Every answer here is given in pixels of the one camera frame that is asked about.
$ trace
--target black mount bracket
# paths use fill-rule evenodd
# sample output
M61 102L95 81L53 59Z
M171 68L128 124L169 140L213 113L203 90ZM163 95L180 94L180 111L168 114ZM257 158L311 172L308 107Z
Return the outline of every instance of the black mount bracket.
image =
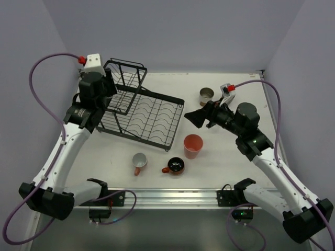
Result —
M247 178L234 185L232 190L217 190L216 199L219 207L236 207L240 204L248 203L243 191L247 186L256 184L256 181Z
M333 212L333 204L328 199L319 200L316 204L329 222ZM325 228L325 224L317 211L312 207L303 208L303 212L293 215L291 211L284 212L283 227L285 232L297 243L303 243Z
M90 209L88 211L88 217L92 221L99 220L101 222L101 219L108 219L111 215L111 208L109 209Z
M107 195L111 195L114 192L117 192L119 190L107 190L104 196ZM125 195L126 192L120 192L106 200L102 200L102 201L96 201L96 202L85 202L83 204L81 204L80 206L83 207L123 207L125 204Z
M35 188L35 183L22 183L19 194L25 199ZM73 209L74 198L72 193L55 193L52 189L39 188L27 201L27 205L34 211L65 220Z

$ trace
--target mug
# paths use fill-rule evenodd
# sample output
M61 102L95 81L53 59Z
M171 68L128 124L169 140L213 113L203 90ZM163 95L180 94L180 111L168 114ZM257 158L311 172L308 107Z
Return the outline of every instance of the mug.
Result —
M185 170L185 163L181 158L174 157L169 160L167 163L167 167L162 169L162 172L167 174L174 174L174 175L179 175L182 174L183 171Z
M147 157L143 153L137 153L132 158L132 164L135 167L134 175L138 176L141 169L144 168L148 163Z
M214 91L208 87L202 88L199 93L199 103L201 106L205 106L208 101L214 97Z

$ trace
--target white table surface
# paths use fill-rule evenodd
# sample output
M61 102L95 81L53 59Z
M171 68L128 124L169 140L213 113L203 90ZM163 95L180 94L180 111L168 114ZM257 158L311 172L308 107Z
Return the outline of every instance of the white table surface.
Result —
M201 88L213 89L214 100L217 100L221 96L220 85L238 84L251 79L260 77L258 74L148 74L143 87L184 99L184 114L201 108L198 104ZM230 108L235 111L241 102L250 102L257 107L261 117L259 128L274 142L275 130L262 85L252 83L239 87ZM274 187L238 151L235 135L219 126L208 129L205 125L197 129L182 116L169 152L95 130L80 150L66 185L76 185L88 178L97 178L115 188L220 188L227 183L233 185L245 178L252 178L265 188ZM184 156L183 141L187 135L193 133L203 138L204 147L196 159L187 159ZM134 176L135 169L131 160L138 152L147 156L148 164L139 176ZM179 176L163 174L161 169L175 156L184 160L184 173Z

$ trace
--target black clamp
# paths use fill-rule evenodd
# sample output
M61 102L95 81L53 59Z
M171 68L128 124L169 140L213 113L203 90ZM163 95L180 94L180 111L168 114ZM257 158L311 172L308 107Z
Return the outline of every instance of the black clamp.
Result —
M256 184L256 181L247 178L234 185L233 190L218 190L216 191L216 199L219 207L236 207L238 205L249 203L245 197L243 191L249 185Z
M117 192L117 190L108 190L108 185L106 182L98 180L98 179L88 179L87 181L92 181L101 186L101 192L99 195L99 198L103 198L105 196L111 195L114 192ZM101 221L101 219L108 219L111 215L111 208L112 207L123 207L125 204L125 195L126 192L120 192L112 197L109 197L106 200L102 201L88 201L81 206L84 207L108 207L106 209L89 209L88 211L88 217L92 221Z

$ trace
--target red connector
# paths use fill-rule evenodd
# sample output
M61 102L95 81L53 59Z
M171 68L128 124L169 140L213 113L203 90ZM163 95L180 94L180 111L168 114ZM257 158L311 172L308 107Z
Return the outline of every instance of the red connector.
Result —
M228 89L228 92L231 92L231 91L235 90L235 85L228 85L227 89Z
M78 59L78 63L82 64L82 65L85 65L86 64L86 58L83 57L83 56L80 56L79 59Z
M110 210L111 210L112 206L113 206L113 201L112 200L108 200L108 207L109 207Z

